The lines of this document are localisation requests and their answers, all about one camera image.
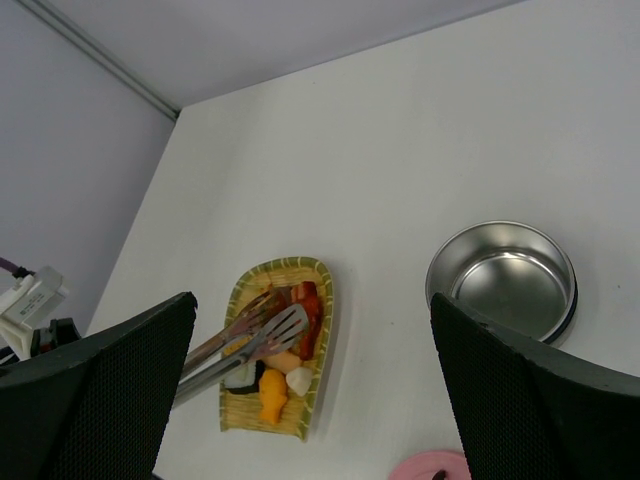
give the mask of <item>metal bowl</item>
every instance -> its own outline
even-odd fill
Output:
[[[449,239],[431,261],[427,302],[436,292],[531,338],[552,343],[571,323],[578,285],[569,257],[528,225],[486,222]]]

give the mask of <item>tongs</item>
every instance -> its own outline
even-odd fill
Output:
[[[253,335],[278,312],[291,304],[291,293],[288,288],[270,288],[262,295],[254,298],[244,307],[236,319],[227,328],[211,337],[198,348],[189,352],[184,361],[180,379],[189,376],[214,355],[220,353],[235,340]]]
[[[271,318],[258,330],[249,343],[239,350],[181,381],[178,384],[173,408],[182,405],[204,389],[220,382],[242,365],[270,355],[276,355],[291,348],[298,340],[298,336],[307,329],[308,325],[309,319],[301,305],[295,304],[286,308]],[[238,338],[235,338],[223,344],[218,350],[236,343],[237,340]]]

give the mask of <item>woven basket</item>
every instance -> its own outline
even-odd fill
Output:
[[[233,395],[220,385],[220,430],[230,428],[258,430],[261,432],[295,435],[303,442],[307,439],[313,407],[318,395],[318,386],[324,368],[324,359],[331,337],[333,319],[333,284],[327,267],[310,257],[286,257],[262,263],[246,272],[233,287],[225,325],[229,325],[240,310],[267,287],[291,286],[304,281],[316,284],[318,297],[322,302],[322,331],[316,340],[313,358],[303,366],[313,371],[313,382],[304,397],[298,397],[291,389],[287,392],[289,401],[282,409],[280,422],[273,426],[260,420],[262,405],[257,393]]]

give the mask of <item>pink plate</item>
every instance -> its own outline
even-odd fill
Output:
[[[471,480],[464,455],[437,450],[409,457],[389,475],[389,480],[432,480],[440,470],[447,472],[447,480]]]

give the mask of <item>white tabletop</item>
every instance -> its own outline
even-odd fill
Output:
[[[460,448],[424,279],[450,235],[490,219],[573,260],[563,349],[640,375],[634,2],[524,2],[185,109],[91,331],[192,290],[195,346],[245,270],[308,255],[333,273],[338,336],[308,443],[221,433],[214,387],[171,414],[156,471],[383,479]]]

